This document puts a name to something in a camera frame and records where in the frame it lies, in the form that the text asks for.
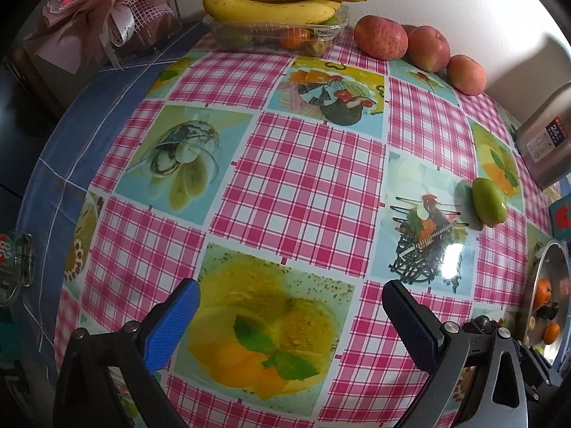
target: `lime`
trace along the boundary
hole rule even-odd
[[[341,24],[341,21],[337,16],[333,15],[327,21],[323,21],[321,24],[322,25],[339,25],[339,24]]]
[[[505,195],[489,178],[478,177],[472,182],[472,201],[478,217],[488,227],[495,227],[507,218]]]
[[[220,27],[214,32],[214,38],[223,48],[239,50],[245,48],[252,42],[252,33],[250,31],[243,31],[226,26]]]

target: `plastic container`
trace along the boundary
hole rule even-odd
[[[223,50],[287,52],[310,57],[322,57],[335,45],[336,39],[349,22],[349,7],[341,5],[329,21],[331,24],[291,25],[274,22],[218,22],[211,16],[206,16],[203,20]],[[303,29],[310,32],[307,41],[299,36],[307,34]]]

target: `metal bolt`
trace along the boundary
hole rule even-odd
[[[458,331],[460,330],[460,327],[458,326],[457,323],[455,322],[446,322],[444,324],[444,329],[448,332],[448,333],[458,333]]]
[[[498,328],[498,335],[500,335],[503,339],[507,340],[512,334],[509,332],[509,330],[506,327],[501,326]]]
[[[71,333],[71,339],[73,340],[80,340],[85,336],[86,333],[85,328],[77,328],[73,333]]]
[[[131,320],[123,325],[123,331],[127,333],[135,333],[141,324],[137,320]]]

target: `plastic tablecloth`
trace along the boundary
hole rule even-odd
[[[561,188],[536,187],[488,96],[364,56],[350,32],[323,60],[203,34],[100,72],[56,128],[18,221],[38,261],[15,318],[54,382],[77,326],[141,320],[193,277],[201,308],[157,375],[190,424],[394,423],[425,375],[383,284],[442,322],[513,326]],[[477,176],[507,197],[493,229],[470,204]]]

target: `stainless steel container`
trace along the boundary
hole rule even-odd
[[[552,94],[516,131],[516,144],[541,189],[571,172],[571,82]]]
[[[551,323],[546,319],[541,319],[532,310],[533,298],[535,297],[537,282],[539,279],[547,279],[551,284],[551,301],[559,303],[559,312],[554,322],[561,328],[559,337],[550,345],[543,343],[543,331]],[[565,329],[569,311],[569,288],[570,288],[569,266],[565,257],[565,251],[559,241],[550,240],[541,251],[541,256],[533,263],[533,269],[527,276],[524,296],[520,310],[516,318],[516,329],[513,337],[516,340],[529,345],[544,348],[544,357],[549,363],[553,363],[559,348],[563,345],[566,349],[569,330]],[[535,326],[530,327],[529,321],[534,317]]]

